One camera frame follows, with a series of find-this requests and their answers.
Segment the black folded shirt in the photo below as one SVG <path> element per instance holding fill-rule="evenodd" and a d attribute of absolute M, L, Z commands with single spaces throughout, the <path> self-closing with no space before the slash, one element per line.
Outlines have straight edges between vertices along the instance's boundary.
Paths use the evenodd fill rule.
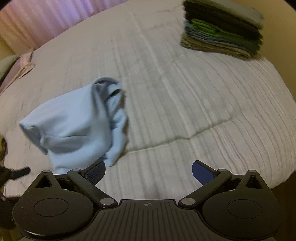
<path fill-rule="evenodd" d="M 212 6 L 203 6 L 196 3 L 184 2 L 186 16 L 214 24 L 227 32 L 238 34 L 246 39 L 258 39 L 259 30 L 251 24 Z"/>

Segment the green folded shirt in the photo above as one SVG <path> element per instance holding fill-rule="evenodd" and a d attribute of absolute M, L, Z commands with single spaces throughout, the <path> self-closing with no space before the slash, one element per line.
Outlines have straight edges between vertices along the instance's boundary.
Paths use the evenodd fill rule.
<path fill-rule="evenodd" d="M 244 37 L 242 37 L 238 34 L 227 32 L 216 25 L 207 23 L 207 22 L 199 20 L 199 19 L 195 19 L 195 18 L 192 19 L 191 24 L 199 32 L 210 35 L 212 37 L 227 37 L 227 38 L 232 38 L 232 39 L 239 39 L 239 40 L 244 39 L 245 40 Z M 258 44 L 262 43 L 262 41 L 260 39 L 250 40 L 250 41 L 255 41 Z"/>
<path fill-rule="evenodd" d="M 0 85 L 18 58 L 18 55 L 10 55 L 0 60 Z"/>

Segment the bed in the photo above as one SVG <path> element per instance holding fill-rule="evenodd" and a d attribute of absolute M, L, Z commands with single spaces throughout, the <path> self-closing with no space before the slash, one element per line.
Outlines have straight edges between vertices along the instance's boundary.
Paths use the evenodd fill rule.
<path fill-rule="evenodd" d="M 194 160 L 233 174 L 257 170 L 270 188 L 295 170 L 296 104 L 274 66 L 180 46 L 180 0 L 129 0 L 65 31 L 34 52 L 35 68 L 0 96 L 9 181 L 21 195 L 51 169 L 18 123 L 37 106 L 100 76 L 122 83 L 129 142 L 97 184 L 117 200 L 180 198 L 201 184 Z"/>

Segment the pillow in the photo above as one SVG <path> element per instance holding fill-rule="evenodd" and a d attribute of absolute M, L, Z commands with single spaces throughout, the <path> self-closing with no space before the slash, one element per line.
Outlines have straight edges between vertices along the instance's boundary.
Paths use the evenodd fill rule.
<path fill-rule="evenodd" d="M 0 61 L 0 85 L 18 58 L 19 55 L 10 55 Z"/>
<path fill-rule="evenodd" d="M 11 67 L 10 71 L 2 81 L 2 84 L 0 84 L 0 95 L 2 94 L 2 91 L 6 89 L 6 87 L 9 85 L 11 80 L 16 76 L 16 74 L 19 72 L 21 66 L 20 66 L 20 58 L 17 59 L 17 61 L 14 63 L 14 65 Z"/>

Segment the folded shirt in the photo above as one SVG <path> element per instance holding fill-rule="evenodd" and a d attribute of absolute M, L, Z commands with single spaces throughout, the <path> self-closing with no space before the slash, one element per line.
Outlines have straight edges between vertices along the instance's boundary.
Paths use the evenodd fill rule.
<path fill-rule="evenodd" d="M 243 39 L 243 37 L 238 35 L 238 34 L 227 32 L 227 31 L 219 28 L 216 25 L 210 24 L 208 22 L 205 22 L 205 21 L 202 21 L 202 20 L 199 20 L 199 19 L 193 18 L 191 20 L 191 24 L 198 31 L 200 31 L 200 32 L 202 32 L 204 34 L 213 36 L 213 37 L 231 37 L 231 38 L 234 38 L 234 39 Z"/>
<path fill-rule="evenodd" d="M 18 55 L 10 55 L 0 60 L 0 86 L 18 58 Z"/>
<path fill-rule="evenodd" d="M 250 51 L 249 49 L 245 48 L 245 47 L 242 47 L 242 46 L 238 46 L 238 45 L 235 45 L 235 44 L 230 44 L 230 43 L 224 43 L 224 42 L 219 42 L 219 41 L 214 41 L 214 40 L 210 40 L 210 39 L 207 39 L 207 38 L 202 38 L 202 37 L 199 37 L 199 36 L 196 36 L 195 34 L 191 34 L 190 31 L 186 31 L 187 35 L 189 37 L 192 37 L 194 39 L 197 39 L 201 42 L 205 42 L 205 43 L 209 43 L 209 44 L 218 44 L 218 46 L 228 46 L 228 47 L 233 47 L 233 48 L 239 48 L 239 49 L 242 49 L 244 51 L 247 51 L 252 55 L 255 55 L 257 52 L 256 51 Z"/>
<path fill-rule="evenodd" d="M 200 31 L 198 31 L 192 24 L 190 24 L 188 21 L 185 22 L 185 30 L 186 33 L 190 37 L 197 37 L 200 39 L 205 39 L 207 41 L 216 41 L 220 42 L 221 44 L 234 44 L 239 46 L 239 48 L 246 48 L 248 52 L 255 53 L 260 48 L 260 44 L 262 43 L 261 40 L 246 40 L 244 38 L 232 38 L 232 36 L 226 36 L 226 37 L 215 37 L 210 36 L 207 34 L 204 34 Z"/>
<path fill-rule="evenodd" d="M 229 47 L 221 44 L 210 44 L 200 40 L 189 37 L 186 32 L 181 36 L 180 44 L 189 49 L 200 50 L 205 52 L 216 52 L 228 54 L 240 59 L 251 59 L 250 53 L 239 48 Z"/>
<path fill-rule="evenodd" d="M 186 0 L 188 2 L 196 3 L 199 5 L 210 5 L 225 11 L 235 17 L 238 17 L 256 28 L 261 29 L 263 27 L 264 17 L 261 12 L 252 8 L 240 5 L 231 0 Z"/>
<path fill-rule="evenodd" d="M 99 78 L 41 104 L 20 127 L 34 145 L 49 154 L 56 174 L 85 169 L 98 159 L 112 166 L 127 141 L 120 88 L 112 78 Z"/>
<path fill-rule="evenodd" d="M 190 2 L 184 2 L 184 5 L 186 11 L 185 18 L 189 21 L 193 18 L 200 19 L 214 24 L 225 31 L 241 35 L 246 39 L 257 39 L 260 36 L 257 28 L 231 14 L 217 12 Z"/>

